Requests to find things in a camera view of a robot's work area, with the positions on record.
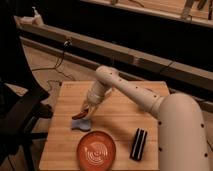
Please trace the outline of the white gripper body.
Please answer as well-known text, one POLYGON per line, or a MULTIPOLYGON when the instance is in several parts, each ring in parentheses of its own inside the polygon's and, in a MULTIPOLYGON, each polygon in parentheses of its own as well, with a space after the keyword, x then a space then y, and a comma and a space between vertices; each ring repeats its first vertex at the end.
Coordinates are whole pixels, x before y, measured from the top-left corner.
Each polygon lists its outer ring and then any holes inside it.
POLYGON ((90 89, 86 95, 86 100, 83 103, 83 109, 88 112, 95 112, 99 105, 110 97, 112 89, 108 89, 102 92, 97 92, 94 89, 90 89))

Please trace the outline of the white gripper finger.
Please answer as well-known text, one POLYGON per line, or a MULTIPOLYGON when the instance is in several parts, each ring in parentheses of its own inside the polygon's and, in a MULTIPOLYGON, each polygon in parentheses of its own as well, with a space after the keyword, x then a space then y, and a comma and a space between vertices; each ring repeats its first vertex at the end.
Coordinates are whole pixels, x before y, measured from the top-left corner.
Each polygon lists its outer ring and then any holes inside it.
POLYGON ((88 104, 83 104, 81 107, 81 114, 83 113, 84 115, 87 115, 89 112, 89 105, 88 104))
POLYGON ((87 115, 84 117, 84 119, 91 119, 91 117, 96 113, 97 107, 91 107, 89 108, 89 111, 87 115))

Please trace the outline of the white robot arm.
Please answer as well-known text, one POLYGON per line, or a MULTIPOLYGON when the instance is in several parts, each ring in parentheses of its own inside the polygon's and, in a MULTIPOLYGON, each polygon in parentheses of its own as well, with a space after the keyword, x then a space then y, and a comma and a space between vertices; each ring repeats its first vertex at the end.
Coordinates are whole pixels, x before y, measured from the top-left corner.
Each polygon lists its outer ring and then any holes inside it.
POLYGON ((116 88, 157 120, 160 171, 210 171, 202 110, 191 96, 173 93, 163 97, 107 66, 98 67, 95 78, 82 105, 88 111, 84 118, 91 117, 111 87, 116 88))

